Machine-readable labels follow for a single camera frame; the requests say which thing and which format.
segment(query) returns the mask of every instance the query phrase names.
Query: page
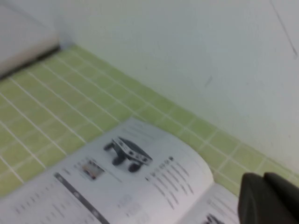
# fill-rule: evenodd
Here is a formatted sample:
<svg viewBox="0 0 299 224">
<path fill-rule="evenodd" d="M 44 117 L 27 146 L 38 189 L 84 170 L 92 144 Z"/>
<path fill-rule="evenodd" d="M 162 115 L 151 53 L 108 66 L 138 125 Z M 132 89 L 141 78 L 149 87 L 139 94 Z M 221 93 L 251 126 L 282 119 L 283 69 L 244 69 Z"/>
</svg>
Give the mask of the page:
<svg viewBox="0 0 299 224">
<path fill-rule="evenodd" d="M 178 224 L 239 224 L 238 198 L 214 184 Z"/>
<path fill-rule="evenodd" d="M 129 119 L 0 201 L 0 224 L 173 224 L 211 184 L 189 146 Z"/>
</svg>

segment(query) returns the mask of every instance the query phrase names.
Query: black device illustration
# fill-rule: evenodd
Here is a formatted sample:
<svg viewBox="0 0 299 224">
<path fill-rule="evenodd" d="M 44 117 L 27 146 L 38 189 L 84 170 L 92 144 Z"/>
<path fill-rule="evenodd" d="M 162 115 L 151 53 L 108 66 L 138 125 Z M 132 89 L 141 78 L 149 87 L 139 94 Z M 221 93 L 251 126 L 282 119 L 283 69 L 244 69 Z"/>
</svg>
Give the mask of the black device illustration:
<svg viewBox="0 0 299 224">
<path fill-rule="evenodd" d="M 112 164 L 118 166 L 126 159 L 129 159 L 132 161 L 128 168 L 131 173 L 137 172 L 142 165 L 150 165 L 153 161 L 139 146 L 121 137 L 112 139 L 112 142 L 108 143 L 104 150 L 108 151 L 111 148 L 117 153 L 117 157 L 113 159 Z"/>
<path fill-rule="evenodd" d="M 224 224 L 224 223 L 219 219 L 217 219 L 212 214 L 208 214 L 206 217 L 206 221 L 204 221 L 202 224 Z"/>
</svg>

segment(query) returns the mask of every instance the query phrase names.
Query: gray bar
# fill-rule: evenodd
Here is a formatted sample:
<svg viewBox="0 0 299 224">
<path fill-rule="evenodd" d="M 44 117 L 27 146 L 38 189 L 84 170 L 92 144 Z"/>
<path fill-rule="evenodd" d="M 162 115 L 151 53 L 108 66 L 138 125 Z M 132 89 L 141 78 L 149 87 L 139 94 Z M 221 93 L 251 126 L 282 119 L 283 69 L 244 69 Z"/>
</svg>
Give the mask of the gray bar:
<svg viewBox="0 0 299 224">
<path fill-rule="evenodd" d="M 59 173 L 54 176 L 99 220 L 102 224 L 110 224 L 76 189 L 68 183 Z"/>
</svg>

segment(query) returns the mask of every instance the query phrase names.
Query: green tiled floor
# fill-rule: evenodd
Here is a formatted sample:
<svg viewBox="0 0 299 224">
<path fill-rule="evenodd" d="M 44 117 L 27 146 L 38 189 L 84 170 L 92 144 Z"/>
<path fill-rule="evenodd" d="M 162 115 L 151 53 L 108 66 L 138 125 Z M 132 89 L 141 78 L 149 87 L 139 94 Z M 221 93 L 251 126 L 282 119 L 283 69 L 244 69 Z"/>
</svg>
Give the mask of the green tiled floor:
<svg viewBox="0 0 299 224">
<path fill-rule="evenodd" d="M 189 144 L 236 195 L 244 172 L 299 176 L 79 47 L 0 82 L 0 197 L 130 116 Z"/>
</svg>

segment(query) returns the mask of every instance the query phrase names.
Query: white wall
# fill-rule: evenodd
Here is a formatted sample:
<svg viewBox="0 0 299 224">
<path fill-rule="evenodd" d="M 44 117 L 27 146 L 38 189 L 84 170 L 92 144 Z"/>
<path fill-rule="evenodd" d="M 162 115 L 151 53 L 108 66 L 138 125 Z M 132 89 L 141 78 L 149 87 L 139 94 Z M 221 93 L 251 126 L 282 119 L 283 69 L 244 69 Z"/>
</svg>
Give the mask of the white wall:
<svg viewBox="0 0 299 224">
<path fill-rule="evenodd" d="M 299 1 L 273 3 L 299 50 Z M 79 45 L 299 171 L 299 58 L 268 0 L 56 4 Z"/>
<path fill-rule="evenodd" d="M 54 29 L 53 0 L 2 0 L 12 8 L 30 15 L 44 26 Z"/>
</svg>

